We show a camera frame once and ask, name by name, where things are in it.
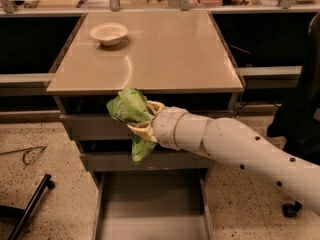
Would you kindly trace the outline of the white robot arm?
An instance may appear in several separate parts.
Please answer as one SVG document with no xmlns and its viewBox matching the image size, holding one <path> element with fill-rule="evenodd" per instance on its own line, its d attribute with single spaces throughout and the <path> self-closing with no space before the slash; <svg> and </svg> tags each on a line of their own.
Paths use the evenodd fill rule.
<svg viewBox="0 0 320 240">
<path fill-rule="evenodd" d="M 260 176 L 320 215 L 320 166 L 275 147 L 247 125 L 153 101 L 128 112 L 127 126 L 139 137 Z"/>
</svg>

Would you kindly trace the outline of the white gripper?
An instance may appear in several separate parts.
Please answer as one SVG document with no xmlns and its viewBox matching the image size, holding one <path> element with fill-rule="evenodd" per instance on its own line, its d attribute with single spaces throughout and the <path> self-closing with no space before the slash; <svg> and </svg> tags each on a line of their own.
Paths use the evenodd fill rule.
<svg viewBox="0 0 320 240">
<path fill-rule="evenodd" d="M 164 147 L 178 150 L 175 142 L 175 128 L 178 121 L 188 113 L 186 109 L 166 107 L 157 101 L 147 101 L 148 112 L 156 118 L 152 121 L 128 123 L 127 127 L 140 138 L 156 142 Z"/>
</svg>

